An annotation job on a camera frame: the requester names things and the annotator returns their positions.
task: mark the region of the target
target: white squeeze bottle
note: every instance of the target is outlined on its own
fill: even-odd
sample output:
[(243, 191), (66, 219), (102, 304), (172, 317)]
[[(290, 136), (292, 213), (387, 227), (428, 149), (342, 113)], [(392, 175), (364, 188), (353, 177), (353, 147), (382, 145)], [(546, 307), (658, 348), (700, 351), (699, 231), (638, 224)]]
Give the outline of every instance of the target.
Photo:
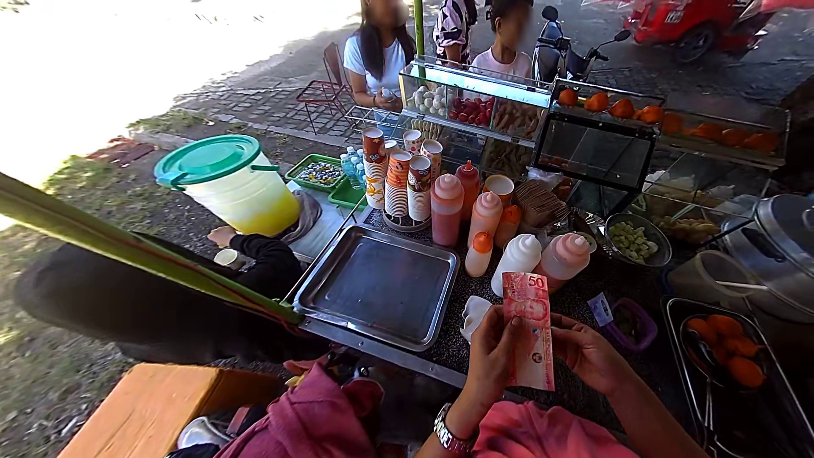
[(542, 251), (540, 241), (532, 234), (520, 234), (509, 240), (492, 276), (492, 291), (503, 297), (503, 272), (531, 272), (540, 262)]
[(478, 232), (472, 240), (472, 246), (466, 252), (464, 267), (468, 276), (477, 278), (486, 272), (489, 259), (492, 258), (492, 234)]
[(590, 256), (590, 244), (583, 236), (573, 232), (556, 236), (545, 247), (534, 273), (545, 275), (551, 294), (580, 273), (588, 265)]

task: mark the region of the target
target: yellow plastic container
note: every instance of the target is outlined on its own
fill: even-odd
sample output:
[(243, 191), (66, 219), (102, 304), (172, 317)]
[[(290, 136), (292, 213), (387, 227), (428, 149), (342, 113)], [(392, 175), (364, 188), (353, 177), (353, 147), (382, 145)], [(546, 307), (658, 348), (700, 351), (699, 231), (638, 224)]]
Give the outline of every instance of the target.
[(243, 234), (274, 236), (300, 217), (300, 203), (246, 135), (199, 140), (169, 153), (153, 170), (158, 184), (203, 205)]

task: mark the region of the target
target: red metal chair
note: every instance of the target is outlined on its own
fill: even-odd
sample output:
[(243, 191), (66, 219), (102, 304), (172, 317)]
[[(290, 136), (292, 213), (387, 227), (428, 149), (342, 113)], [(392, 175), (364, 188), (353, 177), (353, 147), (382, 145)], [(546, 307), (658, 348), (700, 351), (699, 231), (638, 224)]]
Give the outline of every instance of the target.
[(325, 65), (325, 72), (328, 74), (328, 81), (313, 80), (297, 95), (297, 102), (305, 104), (305, 113), (308, 115), (314, 134), (317, 133), (317, 128), (314, 127), (309, 105), (328, 107), (331, 116), (334, 116), (334, 108), (336, 108), (339, 115), (343, 116), (346, 110), (342, 96), (347, 95), (352, 99), (350, 85), (344, 82), (348, 81), (348, 76), (345, 75), (345, 78), (342, 78), (344, 67), (336, 43), (332, 42), (325, 48), (322, 53), (322, 62)]

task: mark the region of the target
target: green plastic tray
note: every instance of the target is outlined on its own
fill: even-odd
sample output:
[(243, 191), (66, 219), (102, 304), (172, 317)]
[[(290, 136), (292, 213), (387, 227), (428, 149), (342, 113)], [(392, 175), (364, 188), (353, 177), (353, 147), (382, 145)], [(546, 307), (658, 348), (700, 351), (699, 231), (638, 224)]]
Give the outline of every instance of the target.
[[(353, 189), (348, 177), (344, 177), (339, 186), (328, 196), (328, 201), (331, 204), (341, 205), (352, 209), (362, 196), (365, 195), (364, 189)], [(364, 209), (367, 206), (367, 199), (359, 204), (359, 209)]]
[(308, 167), (314, 162), (336, 165), (337, 167), (339, 167), (339, 171), (340, 172), (342, 171), (342, 161), (338, 157), (323, 156), (322, 154), (309, 154), (305, 157), (305, 159), (303, 159), (297, 165), (292, 167), (291, 170), (288, 170), (288, 172), (286, 172), (286, 179), (290, 179), (294, 183), (299, 184), (301, 187), (310, 187), (311, 189), (316, 189), (322, 192), (331, 192), (335, 190), (339, 186), (339, 184), (342, 183), (342, 181), (347, 178), (343, 174), (338, 180), (336, 180), (336, 183), (330, 186), (311, 183), (310, 181), (307, 180), (295, 178), (302, 171), (302, 169)]

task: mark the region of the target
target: metal bowl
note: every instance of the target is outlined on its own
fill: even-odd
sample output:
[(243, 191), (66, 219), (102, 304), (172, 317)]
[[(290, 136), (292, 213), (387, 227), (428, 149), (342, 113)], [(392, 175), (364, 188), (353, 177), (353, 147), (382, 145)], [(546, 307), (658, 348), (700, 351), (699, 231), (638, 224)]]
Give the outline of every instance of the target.
[[(619, 222), (626, 222), (633, 227), (644, 227), (645, 238), (656, 243), (659, 246), (659, 251), (653, 253), (650, 257), (645, 259), (644, 263), (633, 261), (631, 258), (628, 258), (622, 254), (622, 252), (616, 248), (616, 245), (614, 245), (610, 236), (607, 235), (608, 229)], [(670, 262), (670, 259), (672, 258), (672, 246), (670, 245), (670, 240), (667, 240), (664, 233), (661, 232), (652, 222), (647, 221), (641, 216), (636, 216), (635, 214), (617, 213), (609, 216), (605, 221), (605, 244), (607, 248), (610, 248), (611, 255), (614, 258), (621, 259), (625, 262), (630, 262), (631, 264), (636, 264), (637, 266), (661, 267)]]

